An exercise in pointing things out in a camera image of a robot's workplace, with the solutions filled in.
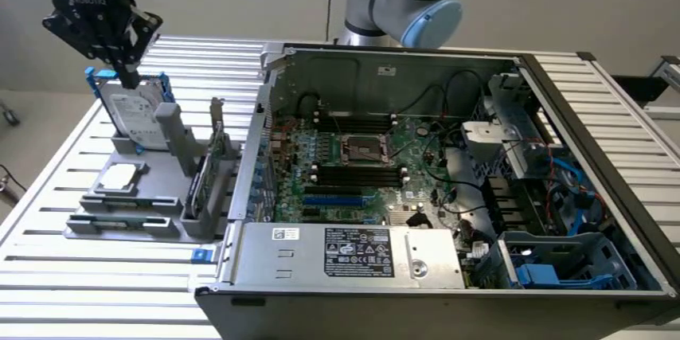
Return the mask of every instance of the white wall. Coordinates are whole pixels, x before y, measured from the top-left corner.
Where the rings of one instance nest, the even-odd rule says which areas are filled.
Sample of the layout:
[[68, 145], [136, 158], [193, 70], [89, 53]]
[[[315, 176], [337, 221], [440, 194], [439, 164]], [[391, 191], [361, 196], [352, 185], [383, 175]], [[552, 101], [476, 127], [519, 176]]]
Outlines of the white wall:
[[[595, 53], [611, 72], [644, 74], [680, 54], [677, 0], [461, 0], [449, 45]], [[333, 0], [332, 32], [345, 0]], [[165, 20], [164, 33], [321, 39], [325, 0], [137, 0]], [[49, 0], [0, 0], [0, 88], [85, 92], [91, 64], [40, 26]]]

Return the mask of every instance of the blue pcie slot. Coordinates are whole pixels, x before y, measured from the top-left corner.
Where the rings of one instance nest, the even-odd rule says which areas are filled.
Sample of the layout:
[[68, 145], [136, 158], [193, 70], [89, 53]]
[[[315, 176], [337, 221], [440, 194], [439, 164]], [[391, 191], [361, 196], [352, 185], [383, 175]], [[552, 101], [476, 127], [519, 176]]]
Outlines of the blue pcie slot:
[[361, 197], [304, 197], [303, 205], [364, 207]]

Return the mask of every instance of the blue cable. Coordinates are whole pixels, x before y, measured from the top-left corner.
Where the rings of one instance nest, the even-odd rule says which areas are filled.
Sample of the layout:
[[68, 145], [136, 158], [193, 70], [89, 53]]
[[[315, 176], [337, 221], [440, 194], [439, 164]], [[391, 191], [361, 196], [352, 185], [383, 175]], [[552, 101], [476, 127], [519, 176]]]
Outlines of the blue cable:
[[569, 229], [569, 232], [567, 233], [567, 236], [575, 236], [579, 233], [579, 227], [583, 223], [583, 215], [585, 214], [584, 209], [579, 209], [576, 212], [576, 221], [573, 221], [572, 228]]
[[573, 166], [571, 166], [568, 163], [565, 163], [559, 158], [552, 158], [552, 163], [555, 165], [560, 166], [563, 169], [569, 170], [573, 173], [573, 175], [576, 175], [576, 181], [577, 181], [579, 185], [583, 183], [583, 171], [581, 170], [576, 169]]

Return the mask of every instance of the aluminum extrusion table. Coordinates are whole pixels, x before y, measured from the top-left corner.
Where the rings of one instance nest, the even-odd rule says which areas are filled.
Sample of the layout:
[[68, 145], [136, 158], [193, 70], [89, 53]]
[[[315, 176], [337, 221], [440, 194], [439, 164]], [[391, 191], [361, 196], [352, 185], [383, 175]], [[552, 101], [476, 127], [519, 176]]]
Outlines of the aluminum extrusion table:
[[[244, 141], [261, 84], [263, 45], [163, 36], [149, 49], [140, 72], [169, 75], [183, 121], [199, 139], [211, 134], [208, 106], [216, 96], [224, 99], [227, 132]], [[575, 53], [533, 54], [680, 249], [675, 144], [596, 62], [581, 61]], [[96, 102], [0, 226], [0, 338], [219, 338], [189, 293], [216, 271], [213, 264], [191, 264], [195, 244], [61, 236], [112, 152], [112, 133]], [[680, 320], [609, 338], [680, 338]]]

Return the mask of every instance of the green circuit board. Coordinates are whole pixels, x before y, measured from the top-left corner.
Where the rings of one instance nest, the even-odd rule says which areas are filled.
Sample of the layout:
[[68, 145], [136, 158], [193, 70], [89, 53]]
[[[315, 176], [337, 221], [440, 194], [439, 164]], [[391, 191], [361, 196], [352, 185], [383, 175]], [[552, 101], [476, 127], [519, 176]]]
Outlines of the green circuit board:
[[[427, 135], [423, 135], [423, 128], [427, 129]], [[425, 166], [423, 151], [431, 138], [429, 124], [409, 118], [400, 120], [383, 135], [319, 132], [305, 120], [288, 120], [275, 127], [272, 139], [277, 142], [275, 164], [279, 180], [275, 221], [405, 225], [405, 220], [416, 213], [417, 204], [421, 203], [429, 221], [435, 226], [443, 227], [437, 219], [439, 208], [432, 203], [432, 191], [437, 190], [437, 196], [441, 198], [448, 192], [448, 185], [436, 181], [423, 169]], [[385, 149], [381, 160], [359, 150], [348, 151], [348, 143], [352, 143], [352, 140], [381, 142]], [[439, 149], [439, 141], [435, 139], [427, 147], [428, 154], [436, 157]], [[304, 204], [304, 200], [305, 187], [315, 185], [311, 179], [313, 164], [392, 169], [404, 167], [408, 169], [411, 180], [403, 187], [363, 186], [364, 205], [360, 207], [309, 206]], [[445, 167], [437, 167], [436, 160], [429, 169], [437, 177], [448, 177]], [[305, 209], [311, 207], [319, 212], [313, 217], [304, 214]]]

